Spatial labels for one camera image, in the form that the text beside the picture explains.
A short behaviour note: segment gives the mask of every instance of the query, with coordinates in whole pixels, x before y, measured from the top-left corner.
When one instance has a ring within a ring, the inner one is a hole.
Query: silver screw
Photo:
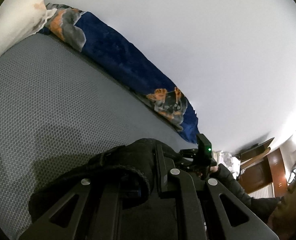
[[[214,178],[210,178],[210,179],[208,179],[208,183],[211,186],[216,186],[218,184],[218,181]]]
[[[90,179],[88,179],[88,178],[82,179],[81,184],[82,185],[89,185],[90,184]]]
[[[171,173],[172,175],[178,175],[178,174],[180,173],[180,170],[178,170],[178,169],[171,169],[171,170],[170,170],[170,173]]]

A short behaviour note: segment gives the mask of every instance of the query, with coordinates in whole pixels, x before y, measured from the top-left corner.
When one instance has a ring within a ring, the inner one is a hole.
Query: white vent
[[[269,198],[274,197],[272,183],[249,194],[249,196],[254,198]]]

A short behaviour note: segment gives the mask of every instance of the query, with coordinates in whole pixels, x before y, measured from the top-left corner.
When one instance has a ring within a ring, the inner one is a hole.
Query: honeycomb pattern
[[[93,155],[139,138],[194,147],[97,65],[36,34],[0,58],[0,227],[30,225],[32,192]]]

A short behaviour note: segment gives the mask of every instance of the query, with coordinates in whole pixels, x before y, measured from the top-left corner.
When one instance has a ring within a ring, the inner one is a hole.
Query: blue fabric
[[[198,118],[176,85],[132,43],[90,12],[48,4],[56,14],[40,32],[55,33],[73,48],[99,63],[113,78],[129,87],[151,109],[174,125],[188,142],[196,142]]]

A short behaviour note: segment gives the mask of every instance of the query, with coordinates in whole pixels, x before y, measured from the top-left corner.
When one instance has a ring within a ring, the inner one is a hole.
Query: gray mesh fabric
[[[31,223],[35,189],[91,156],[139,138],[195,147],[100,68],[36,34],[0,58],[0,227],[16,239]]]

